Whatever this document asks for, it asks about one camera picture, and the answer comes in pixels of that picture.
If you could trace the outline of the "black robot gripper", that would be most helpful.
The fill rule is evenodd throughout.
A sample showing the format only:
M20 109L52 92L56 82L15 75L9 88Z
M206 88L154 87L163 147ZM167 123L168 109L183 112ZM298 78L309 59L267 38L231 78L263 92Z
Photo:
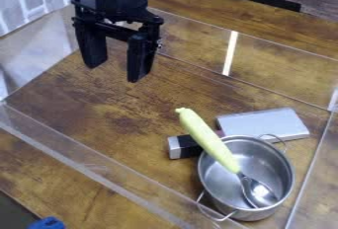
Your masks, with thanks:
M75 8L72 25L83 62L88 68L98 67L107 60L107 40L126 35L127 79L136 83L152 70L160 39L162 17L148 11L148 0L71 0ZM136 34L115 23L139 23Z

